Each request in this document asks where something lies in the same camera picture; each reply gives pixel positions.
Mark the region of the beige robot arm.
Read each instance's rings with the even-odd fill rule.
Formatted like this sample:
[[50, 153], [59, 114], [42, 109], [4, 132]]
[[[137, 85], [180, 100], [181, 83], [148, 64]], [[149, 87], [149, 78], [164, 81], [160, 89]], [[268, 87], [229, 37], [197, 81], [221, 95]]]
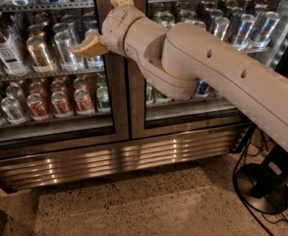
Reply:
[[166, 28], [133, 0], [111, 0], [102, 23], [70, 48], [80, 57], [109, 51], [134, 60], [144, 78], [173, 99], [190, 97], [199, 80], [216, 89], [288, 152], [288, 79], [199, 27]]

